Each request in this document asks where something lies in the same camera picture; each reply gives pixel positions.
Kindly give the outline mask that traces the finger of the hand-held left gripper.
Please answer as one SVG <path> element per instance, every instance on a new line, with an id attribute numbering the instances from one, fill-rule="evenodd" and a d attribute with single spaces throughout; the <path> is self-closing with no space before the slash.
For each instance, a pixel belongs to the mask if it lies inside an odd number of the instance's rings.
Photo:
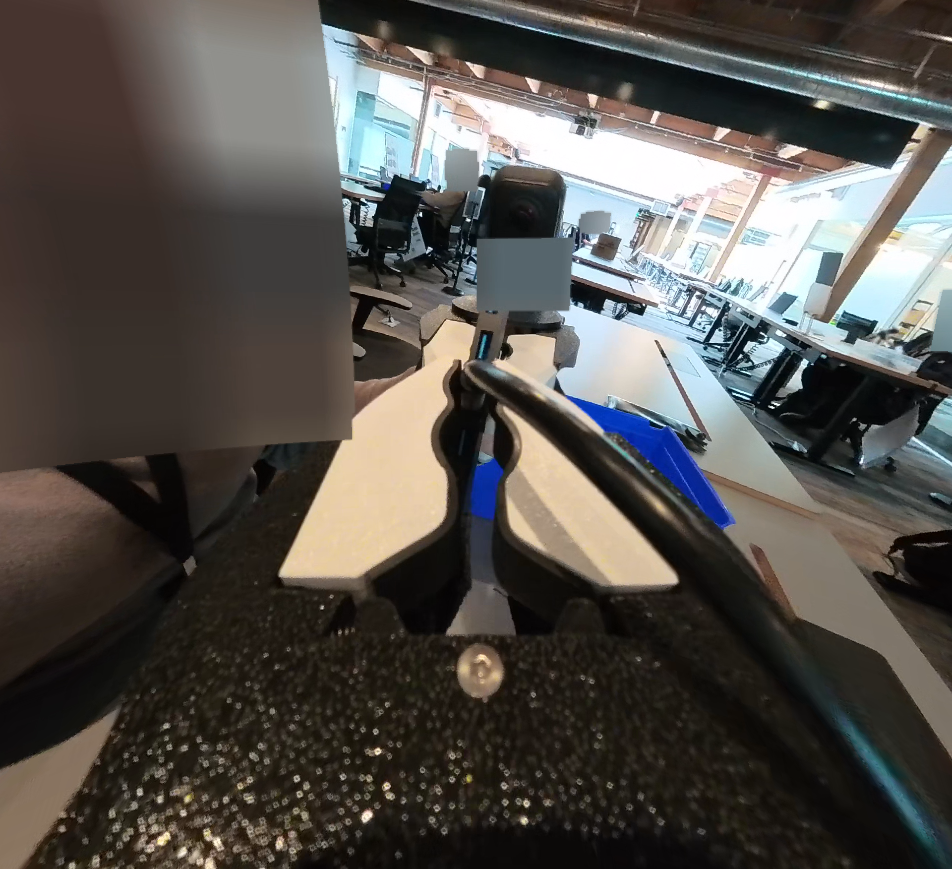
<path id="1" fill-rule="evenodd" d="M 440 360 L 463 364 L 472 359 L 475 326 L 452 316 L 421 317 L 421 369 Z"/>
<path id="2" fill-rule="evenodd" d="M 539 334 L 511 335 L 506 339 L 511 349 L 505 368 L 526 375 L 549 389 L 554 389 L 558 367 L 554 364 L 556 340 Z"/>

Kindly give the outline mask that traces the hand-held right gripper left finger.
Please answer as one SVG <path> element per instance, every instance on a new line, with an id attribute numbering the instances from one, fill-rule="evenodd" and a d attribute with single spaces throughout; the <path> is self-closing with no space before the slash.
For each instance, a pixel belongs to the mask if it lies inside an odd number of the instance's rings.
<path id="1" fill-rule="evenodd" d="M 446 633 L 470 589 L 466 519 L 477 402 L 435 360 L 369 404 L 337 450 L 281 583 L 389 601 L 412 633 Z"/>

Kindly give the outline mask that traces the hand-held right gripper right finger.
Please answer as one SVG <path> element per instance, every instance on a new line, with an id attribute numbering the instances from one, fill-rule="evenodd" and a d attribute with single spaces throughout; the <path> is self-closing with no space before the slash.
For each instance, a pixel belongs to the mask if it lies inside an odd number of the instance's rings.
<path id="1" fill-rule="evenodd" d="M 526 420 L 497 412 L 504 475 L 497 489 L 493 563 L 506 594 L 530 611 L 573 598 L 661 592 L 675 571 L 589 479 Z"/>

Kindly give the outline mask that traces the black usb hub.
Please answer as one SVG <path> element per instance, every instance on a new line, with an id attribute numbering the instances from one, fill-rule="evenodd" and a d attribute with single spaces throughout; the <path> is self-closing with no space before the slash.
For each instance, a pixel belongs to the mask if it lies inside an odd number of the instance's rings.
<path id="1" fill-rule="evenodd" d="M 499 358 L 505 339 L 507 312 L 480 312 L 474 328 L 470 361 L 492 363 Z M 495 424 L 487 400 L 482 397 L 482 433 L 479 438 L 479 463 L 492 458 Z"/>

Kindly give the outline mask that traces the blue plastic bin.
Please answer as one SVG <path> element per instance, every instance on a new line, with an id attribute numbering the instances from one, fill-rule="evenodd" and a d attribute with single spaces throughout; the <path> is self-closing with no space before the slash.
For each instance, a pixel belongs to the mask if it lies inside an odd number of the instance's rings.
<path id="1" fill-rule="evenodd" d="M 672 429 L 584 399 L 569 399 L 598 423 L 606 434 L 619 436 L 624 443 L 633 447 L 721 529 L 735 523 L 732 513 Z M 497 488 L 502 475 L 503 469 L 495 459 L 477 466 L 470 488 L 470 511 L 474 516 L 493 520 Z"/>

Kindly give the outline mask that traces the person's left forearm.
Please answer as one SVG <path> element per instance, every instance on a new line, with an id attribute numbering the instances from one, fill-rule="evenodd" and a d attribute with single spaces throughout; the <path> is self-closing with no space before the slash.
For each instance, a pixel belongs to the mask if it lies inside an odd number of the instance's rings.
<path id="1" fill-rule="evenodd" d="M 380 398 L 388 390 L 398 385 L 401 381 L 409 378 L 411 375 L 414 375 L 415 372 L 416 369 L 411 367 L 411 369 L 408 369 L 405 372 L 395 376 L 368 380 L 355 380 L 353 383 L 353 416 L 356 417 L 375 399 Z"/>

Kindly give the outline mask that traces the metal tool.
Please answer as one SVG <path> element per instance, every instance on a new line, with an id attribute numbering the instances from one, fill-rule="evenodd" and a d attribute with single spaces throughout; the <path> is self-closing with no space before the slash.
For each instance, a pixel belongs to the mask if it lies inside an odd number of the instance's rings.
<path id="1" fill-rule="evenodd" d="M 666 414 L 653 411 L 643 406 L 615 396 L 605 398 L 605 406 L 630 416 L 636 416 L 651 423 L 653 426 L 666 427 L 676 434 L 684 446 L 697 454 L 703 454 L 708 449 L 710 437 L 708 433 L 693 423 L 686 423 Z"/>

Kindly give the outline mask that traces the black office chair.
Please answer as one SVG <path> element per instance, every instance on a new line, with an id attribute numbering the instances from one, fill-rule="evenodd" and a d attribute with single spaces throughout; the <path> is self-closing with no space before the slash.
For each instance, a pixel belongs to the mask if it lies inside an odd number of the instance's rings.
<path id="1" fill-rule="evenodd" d="M 412 225 L 422 202 L 424 186 L 402 176 L 394 176 L 368 225 L 357 227 L 357 244 L 366 250 L 367 267 L 373 273 L 375 288 L 382 290 L 382 270 L 398 275 L 406 286 L 404 275 L 385 264 L 388 253 L 406 254 L 411 248 Z"/>
<path id="2" fill-rule="evenodd" d="M 833 468 L 826 455 L 836 442 L 849 442 L 853 449 L 851 462 L 856 464 L 862 434 L 909 411 L 916 420 L 913 432 L 921 432 L 938 404 L 950 395 L 950 354 L 926 356 L 913 376 L 922 373 L 929 386 L 900 382 L 894 376 L 820 356 L 803 369 L 801 388 L 783 398 L 772 411 L 779 423 L 817 431 L 811 445 L 790 446 L 786 451 Z"/>

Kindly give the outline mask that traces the wooden pillar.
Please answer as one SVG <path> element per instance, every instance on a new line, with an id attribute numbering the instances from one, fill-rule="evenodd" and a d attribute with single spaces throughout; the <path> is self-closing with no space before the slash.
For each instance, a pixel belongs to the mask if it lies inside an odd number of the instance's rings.
<path id="1" fill-rule="evenodd" d="M 732 226 L 728 240 L 721 253 L 720 260 L 727 261 L 731 257 L 734 249 L 739 244 L 749 221 L 752 219 L 755 210 L 768 190 L 772 178 L 773 176 L 769 172 L 763 172 L 758 176 L 755 185 L 753 186 L 746 202 L 744 203 L 738 219 Z"/>
<path id="2" fill-rule="evenodd" d="M 821 319 L 830 320 L 842 307 L 902 216 L 921 193 L 950 144 L 951 132 L 938 128 L 930 129 L 920 141 L 847 254 L 838 279 L 830 289 Z"/>

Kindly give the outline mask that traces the long wooden desk row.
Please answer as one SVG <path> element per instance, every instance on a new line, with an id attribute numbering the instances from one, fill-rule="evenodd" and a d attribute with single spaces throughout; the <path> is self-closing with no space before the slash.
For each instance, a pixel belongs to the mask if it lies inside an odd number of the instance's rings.
<path id="1" fill-rule="evenodd" d="M 809 326 L 802 328 L 799 321 L 787 323 L 782 315 L 770 311 L 765 304 L 752 303 L 717 290 L 707 291 L 707 295 L 712 302 L 728 307 L 728 312 L 744 323 L 745 329 L 734 343 L 735 347 L 742 347 L 751 331 L 764 330 L 785 351 L 755 389 L 752 402 L 758 406 L 765 407 L 776 399 L 780 375 L 793 356 L 811 363 L 820 356 L 826 356 L 832 361 L 849 363 L 864 374 L 886 379 L 897 386 L 921 387 L 930 394 L 950 396 L 950 386 L 919 375 L 922 363 L 897 350 L 876 346 L 865 340 L 849 344 L 841 337 L 843 331 L 830 324 L 811 320 Z"/>

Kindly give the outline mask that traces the black ceiling beam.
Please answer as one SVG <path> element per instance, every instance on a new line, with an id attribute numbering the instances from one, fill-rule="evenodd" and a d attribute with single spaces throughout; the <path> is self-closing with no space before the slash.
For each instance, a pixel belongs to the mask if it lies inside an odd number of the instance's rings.
<path id="1" fill-rule="evenodd" d="M 408 0 L 319 0 L 323 22 L 700 123 L 879 167 L 917 125 Z"/>

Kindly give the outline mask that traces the black backpack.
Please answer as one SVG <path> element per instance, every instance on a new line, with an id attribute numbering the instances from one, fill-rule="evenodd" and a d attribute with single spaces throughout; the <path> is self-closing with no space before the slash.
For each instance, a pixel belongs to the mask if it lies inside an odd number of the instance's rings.
<path id="1" fill-rule="evenodd" d="M 890 574 L 876 571 L 884 588 L 939 608 L 951 608 L 951 530 L 898 537 L 887 552 Z"/>

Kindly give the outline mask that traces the silver ventilation duct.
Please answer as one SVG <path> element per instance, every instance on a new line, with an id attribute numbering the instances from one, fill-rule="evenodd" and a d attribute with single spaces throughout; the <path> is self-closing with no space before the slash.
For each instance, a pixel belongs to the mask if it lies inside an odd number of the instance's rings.
<path id="1" fill-rule="evenodd" d="M 730 77 L 910 122 L 950 129 L 950 77 L 704 20 L 636 13 L 602 0 L 404 0 Z"/>

